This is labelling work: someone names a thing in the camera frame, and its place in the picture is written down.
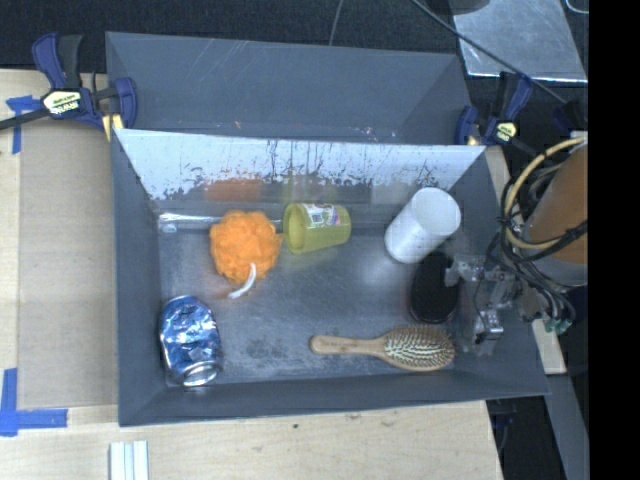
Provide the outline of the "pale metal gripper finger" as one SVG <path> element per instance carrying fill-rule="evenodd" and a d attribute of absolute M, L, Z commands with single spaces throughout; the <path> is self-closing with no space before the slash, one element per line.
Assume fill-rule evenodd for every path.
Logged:
<path fill-rule="evenodd" d="M 465 353 L 491 356 L 504 334 L 504 327 L 496 310 L 474 310 L 462 319 L 459 346 Z"/>
<path fill-rule="evenodd" d="M 460 281 L 476 281 L 476 257 L 455 256 L 449 267 L 445 269 L 444 284 L 453 287 Z"/>

